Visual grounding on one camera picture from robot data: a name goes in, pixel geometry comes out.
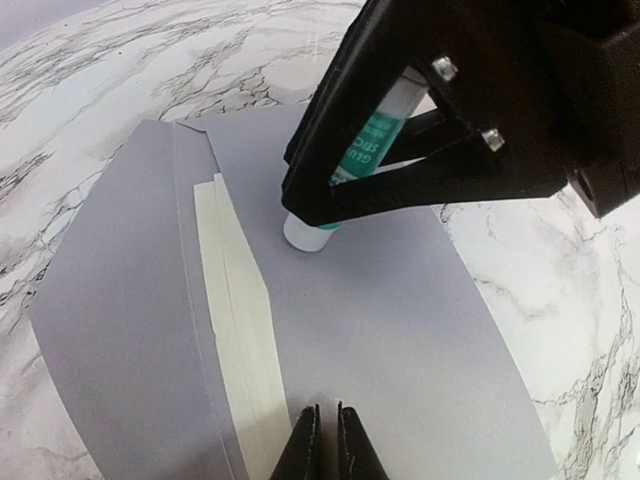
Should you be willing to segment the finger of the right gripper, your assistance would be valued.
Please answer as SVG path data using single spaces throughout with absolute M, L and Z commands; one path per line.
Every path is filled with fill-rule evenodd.
M 549 197 L 567 180 L 550 136 L 556 85 L 542 61 L 480 62 L 471 78 L 438 84 L 441 113 L 408 119 L 382 164 L 345 186 L 285 193 L 318 226 L 414 206 Z
M 286 150 L 283 191 L 319 190 L 408 66 L 413 1 L 368 1 L 348 27 Z

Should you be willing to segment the cream paper letter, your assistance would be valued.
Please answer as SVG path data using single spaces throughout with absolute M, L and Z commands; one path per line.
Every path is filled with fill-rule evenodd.
M 270 298 L 224 177 L 194 187 L 207 300 L 242 453 L 277 456 L 291 426 Z

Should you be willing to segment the green white glue stick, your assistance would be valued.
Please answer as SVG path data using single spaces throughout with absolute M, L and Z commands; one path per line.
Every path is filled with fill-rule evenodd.
M 407 67 L 346 150 L 329 184 L 335 186 L 373 175 L 427 90 L 424 77 Z M 310 226 L 289 213 L 283 234 L 295 249 L 315 253 L 324 248 L 340 226 Z

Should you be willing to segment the grey envelope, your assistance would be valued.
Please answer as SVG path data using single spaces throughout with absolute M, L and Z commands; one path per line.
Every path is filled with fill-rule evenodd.
M 63 236 L 29 315 L 64 406 L 108 479 L 266 479 L 225 390 L 194 187 L 224 177 L 270 298 L 290 426 L 321 410 L 337 473 L 338 405 L 392 479 L 547 479 L 555 461 L 516 365 L 434 213 L 285 240 L 284 147 L 298 106 L 143 121 Z

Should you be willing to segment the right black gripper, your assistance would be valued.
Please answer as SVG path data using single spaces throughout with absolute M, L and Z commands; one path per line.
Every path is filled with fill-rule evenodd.
M 413 2 L 408 57 L 434 96 L 480 62 L 542 61 L 557 87 L 550 136 L 565 186 L 599 218 L 638 194 L 637 2 Z

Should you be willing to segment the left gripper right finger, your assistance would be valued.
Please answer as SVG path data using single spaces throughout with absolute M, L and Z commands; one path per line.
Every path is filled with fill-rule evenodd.
M 357 411 L 338 405 L 338 475 L 340 480 L 389 480 Z

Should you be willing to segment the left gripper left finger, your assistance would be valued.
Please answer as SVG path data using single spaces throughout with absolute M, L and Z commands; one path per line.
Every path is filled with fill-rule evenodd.
M 270 480 L 316 480 L 321 473 L 321 417 L 318 404 L 305 407 Z

